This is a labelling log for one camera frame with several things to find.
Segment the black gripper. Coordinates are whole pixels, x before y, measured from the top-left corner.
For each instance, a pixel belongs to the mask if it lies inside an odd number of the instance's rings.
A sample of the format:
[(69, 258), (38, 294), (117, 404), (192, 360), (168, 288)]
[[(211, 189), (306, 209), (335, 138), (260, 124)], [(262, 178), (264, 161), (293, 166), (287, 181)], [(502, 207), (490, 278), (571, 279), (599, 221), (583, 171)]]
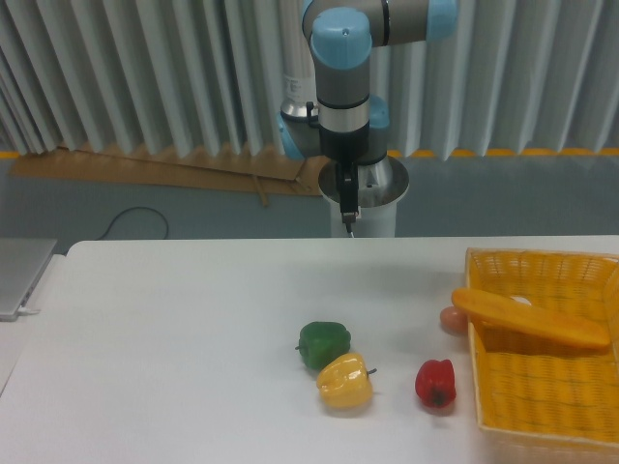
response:
[(369, 124), (340, 132), (319, 128), (320, 153), (339, 165), (339, 208), (342, 222), (352, 225), (358, 215), (358, 175), (353, 163), (365, 156), (369, 147)]

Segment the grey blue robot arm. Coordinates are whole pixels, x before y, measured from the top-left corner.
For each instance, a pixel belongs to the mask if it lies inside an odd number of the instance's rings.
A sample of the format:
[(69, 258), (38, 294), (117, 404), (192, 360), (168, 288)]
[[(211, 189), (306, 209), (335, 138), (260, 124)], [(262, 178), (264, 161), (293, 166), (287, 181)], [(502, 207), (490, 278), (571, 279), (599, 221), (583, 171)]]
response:
[(284, 75), (288, 91), (277, 116), (285, 154), (324, 156), (321, 194), (340, 224), (336, 234), (374, 236), (377, 215), (406, 194), (405, 167), (388, 155), (388, 104), (370, 91), (377, 47), (433, 42), (457, 28), (455, 1), (307, 1), (294, 12), (313, 68)]

